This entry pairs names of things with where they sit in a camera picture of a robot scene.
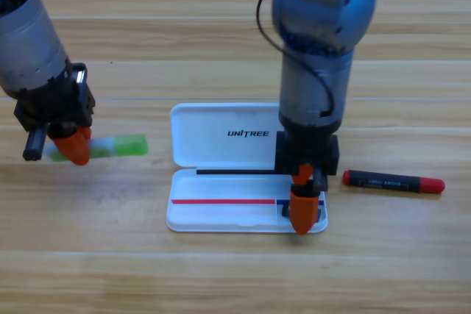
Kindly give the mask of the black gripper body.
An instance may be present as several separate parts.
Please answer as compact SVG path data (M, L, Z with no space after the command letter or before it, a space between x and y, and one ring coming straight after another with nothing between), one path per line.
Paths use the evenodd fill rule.
M277 133L275 171L279 174L297 174L299 166L313 167L311 189L328 191L328 177L335 176L339 164L337 122L327 126L300 126L288 124Z
M14 115L28 132L23 151L26 161L41 159L46 138L67 138L81 126L91 128L96 102L87 77L84 63L66 61L64 71L45 85L19 91Z

